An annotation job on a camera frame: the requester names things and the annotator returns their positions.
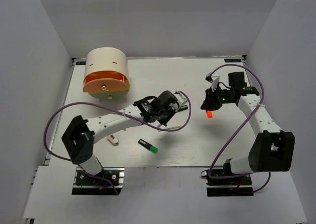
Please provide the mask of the orange cap black highlighter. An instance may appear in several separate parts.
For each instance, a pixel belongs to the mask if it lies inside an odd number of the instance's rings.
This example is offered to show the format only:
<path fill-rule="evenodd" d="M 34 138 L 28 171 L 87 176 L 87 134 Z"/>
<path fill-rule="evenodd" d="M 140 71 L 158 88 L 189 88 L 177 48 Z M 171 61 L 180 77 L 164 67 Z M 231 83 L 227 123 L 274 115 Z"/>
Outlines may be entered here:
<path fill-rule="evenodd" d="M 208 118 L 212 118 L 213 117 L 212 111 L 206 111 L 206 115 L 207 115 Z"/>

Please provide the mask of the pink cap black highlighter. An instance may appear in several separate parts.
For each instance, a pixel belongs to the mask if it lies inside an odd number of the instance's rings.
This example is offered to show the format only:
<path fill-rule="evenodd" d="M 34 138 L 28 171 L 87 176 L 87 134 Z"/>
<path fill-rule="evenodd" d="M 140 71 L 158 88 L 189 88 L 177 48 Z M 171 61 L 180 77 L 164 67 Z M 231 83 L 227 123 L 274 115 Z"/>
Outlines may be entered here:
<path fill-rule="evenodd" d="M 181 106 L 180 108 L 179 108 L 179 112 L 182 112 L 182 111 L 185 111 L 185 110 L 187 110 L 188 109 L 188 106 L 187 105 L 183 105 L 183 106 Z"/>

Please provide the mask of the white pen pale cap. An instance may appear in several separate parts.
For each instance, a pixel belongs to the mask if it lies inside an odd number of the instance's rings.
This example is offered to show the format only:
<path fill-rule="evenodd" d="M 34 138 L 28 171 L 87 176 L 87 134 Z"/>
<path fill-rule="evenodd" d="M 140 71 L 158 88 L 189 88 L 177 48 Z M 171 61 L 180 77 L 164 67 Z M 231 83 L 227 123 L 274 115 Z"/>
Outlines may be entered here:
<path fill-rule="evenodd" d="M 168 129 L 168 130 L 176 130 L 176 129 L 179 129 L 179 128 L 181 128 L 180 125 L 173 126 L 173 127 L 169 127 L 169 128 L 167 128 L 167 129 Z"/>

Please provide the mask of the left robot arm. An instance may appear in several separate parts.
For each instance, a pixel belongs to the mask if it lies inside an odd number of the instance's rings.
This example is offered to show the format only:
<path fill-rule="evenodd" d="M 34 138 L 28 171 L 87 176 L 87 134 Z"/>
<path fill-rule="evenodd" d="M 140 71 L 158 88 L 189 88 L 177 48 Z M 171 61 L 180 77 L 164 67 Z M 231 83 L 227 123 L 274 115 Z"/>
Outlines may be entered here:
<path fill-rule="evenodd" d="M 93 146 L 99 140 L 121 130 L 158 121 L 166 126 L 170 119 L 186 103 L 179 92 L 163 91 L 158 97 L 146 97 L 132 105 L 104 116 L 83 119 L 76 116 L 62 135 L 62 142 L 71 162 L 87 172 L 93 184 L 104 179 L 101 163 L 93 154 Z"/>

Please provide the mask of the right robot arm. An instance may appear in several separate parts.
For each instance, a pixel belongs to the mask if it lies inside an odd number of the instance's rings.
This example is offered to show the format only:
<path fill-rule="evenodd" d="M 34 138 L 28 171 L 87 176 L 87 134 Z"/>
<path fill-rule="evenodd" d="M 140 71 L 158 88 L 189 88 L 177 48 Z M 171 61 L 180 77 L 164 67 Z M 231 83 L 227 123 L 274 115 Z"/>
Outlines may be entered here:
<path fill-rule="evenodd" d="M 211 177 L 234 184 L 242 175 L 289 171 L 295 145 L 294 134 L 285 132 L 274 122 L 261 104 L 259 91 L 245 82 L 244 73 L 230 73 L 227 89 L 221 89 L 219 76 L 215 74 L 208 74 L 205 79 L 211 86 L 205 91 L 201 109 L 209 112 L 220 109 L 224 104 L 236 104 L 256 137 L 246 156 L 227 159 L 222 172 Z"/>

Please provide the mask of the green cap black highlighter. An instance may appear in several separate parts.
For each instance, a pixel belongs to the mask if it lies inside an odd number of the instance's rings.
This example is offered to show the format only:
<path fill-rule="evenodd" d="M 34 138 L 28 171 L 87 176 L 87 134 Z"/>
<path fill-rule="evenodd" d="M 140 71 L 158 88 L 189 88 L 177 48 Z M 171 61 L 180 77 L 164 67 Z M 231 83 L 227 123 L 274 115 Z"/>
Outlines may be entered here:
<path fill-rule="evenodd" d="M 144 147 L 148 151 L 152 152 L 153 154 L 157 154 L 158 153 L 158 148 L 157 147 L 153 146 L 152 144 L 146 142 L 143 139 L 139 139 L 138 144 L 140 144 L 142 147 Z"/>

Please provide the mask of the blue logo sticker right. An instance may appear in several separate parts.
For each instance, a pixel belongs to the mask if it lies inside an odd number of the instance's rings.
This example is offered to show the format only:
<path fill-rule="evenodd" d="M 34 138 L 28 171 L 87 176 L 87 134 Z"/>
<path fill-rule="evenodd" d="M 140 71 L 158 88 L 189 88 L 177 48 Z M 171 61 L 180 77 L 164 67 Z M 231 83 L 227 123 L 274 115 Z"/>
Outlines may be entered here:
<path fill-rule="evenodd" d="M 242 62 L 241 59 L 237 59 L 237 58 L 225 58 L 224 61 L 225 63 L 241 63 Z"/>

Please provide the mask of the blue logo sticker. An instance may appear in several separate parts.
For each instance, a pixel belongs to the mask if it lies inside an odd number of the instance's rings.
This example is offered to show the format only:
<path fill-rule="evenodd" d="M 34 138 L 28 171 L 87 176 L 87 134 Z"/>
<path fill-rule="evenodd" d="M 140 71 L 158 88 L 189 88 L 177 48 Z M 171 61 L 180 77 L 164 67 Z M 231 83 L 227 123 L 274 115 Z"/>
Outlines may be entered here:
<path fill-rule="evenodd" d="M 86 61 L 77 61 L 76 65 L 86 65 Z"/>
<path fill-rule="evenodd" d="M 225 63 L 241 63 L 242 62 L 241 59 L 237 59 L 237 58 L 225 58 L 224 61 Z"/>

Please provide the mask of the cream cylindrical desk organizer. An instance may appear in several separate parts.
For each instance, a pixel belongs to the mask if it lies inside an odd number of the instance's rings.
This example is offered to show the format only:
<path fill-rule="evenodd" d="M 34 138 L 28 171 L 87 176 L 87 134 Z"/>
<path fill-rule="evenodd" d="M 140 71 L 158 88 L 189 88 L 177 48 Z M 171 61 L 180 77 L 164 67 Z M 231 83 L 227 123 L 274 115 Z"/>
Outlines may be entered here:
<path fill-rule="evenodd" d="M 98 100 L 127 96 L 130 90 L 127 56 L 119 49 L 101 47 L 91 50 L 86 58 L 83 92 Z"/>

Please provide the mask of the blue logo sticker left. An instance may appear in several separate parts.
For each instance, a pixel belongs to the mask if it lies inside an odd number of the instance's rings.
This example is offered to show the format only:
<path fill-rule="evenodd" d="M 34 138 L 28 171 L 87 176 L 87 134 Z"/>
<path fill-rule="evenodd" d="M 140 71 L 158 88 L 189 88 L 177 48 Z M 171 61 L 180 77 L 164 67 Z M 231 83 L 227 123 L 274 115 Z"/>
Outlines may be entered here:
<path fill-rule="evenodd" d="M 86 65 L 86 61 L 77 61 L 76 65 Z"/>

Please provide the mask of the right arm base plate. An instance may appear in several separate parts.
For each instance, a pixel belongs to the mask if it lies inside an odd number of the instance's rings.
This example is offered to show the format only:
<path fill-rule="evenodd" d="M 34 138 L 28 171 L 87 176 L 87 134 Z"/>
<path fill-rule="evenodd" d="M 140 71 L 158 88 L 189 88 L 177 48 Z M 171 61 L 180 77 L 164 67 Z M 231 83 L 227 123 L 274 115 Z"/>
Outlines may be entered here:
<path fill-rule="evenodd" d="M 254 195 L 250 177 L 211 179 L 208 176 L 208 170 L 203 170 L 200 175 L 206 179 L 206 192 L 208 197 L 240 197 Z"/>

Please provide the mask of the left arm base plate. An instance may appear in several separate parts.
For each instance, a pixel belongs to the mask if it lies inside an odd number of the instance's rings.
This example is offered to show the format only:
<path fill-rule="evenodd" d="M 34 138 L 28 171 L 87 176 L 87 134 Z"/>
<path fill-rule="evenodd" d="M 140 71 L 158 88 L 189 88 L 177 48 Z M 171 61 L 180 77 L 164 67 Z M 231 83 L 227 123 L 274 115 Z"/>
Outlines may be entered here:
<path fill-rule="evenodd" d="M 72 195 L 116 196 L 124 181 L 124 168 L 104 168 L 96 179 L 87 175 L 81 168 L 75 172 Z"/>

